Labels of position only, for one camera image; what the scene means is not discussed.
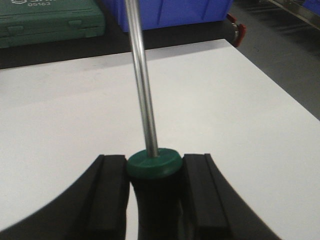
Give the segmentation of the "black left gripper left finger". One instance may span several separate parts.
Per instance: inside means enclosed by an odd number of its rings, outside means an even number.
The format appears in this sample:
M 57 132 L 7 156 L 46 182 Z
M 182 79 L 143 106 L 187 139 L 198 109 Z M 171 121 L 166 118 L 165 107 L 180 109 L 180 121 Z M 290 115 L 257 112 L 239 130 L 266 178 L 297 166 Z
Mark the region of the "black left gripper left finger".
M 57 198 L 0 232 L 2 240 L 124 240 L 129 180 L 124 155 L 99 155 Z

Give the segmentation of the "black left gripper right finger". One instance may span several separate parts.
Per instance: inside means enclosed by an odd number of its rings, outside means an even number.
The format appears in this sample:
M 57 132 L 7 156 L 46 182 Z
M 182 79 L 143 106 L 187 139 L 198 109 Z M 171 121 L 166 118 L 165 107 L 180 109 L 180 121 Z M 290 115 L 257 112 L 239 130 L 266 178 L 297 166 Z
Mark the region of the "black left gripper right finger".
M 275 233 L 231 187 L 210 154 L 183 157 L 186 240 L 273 240 Z

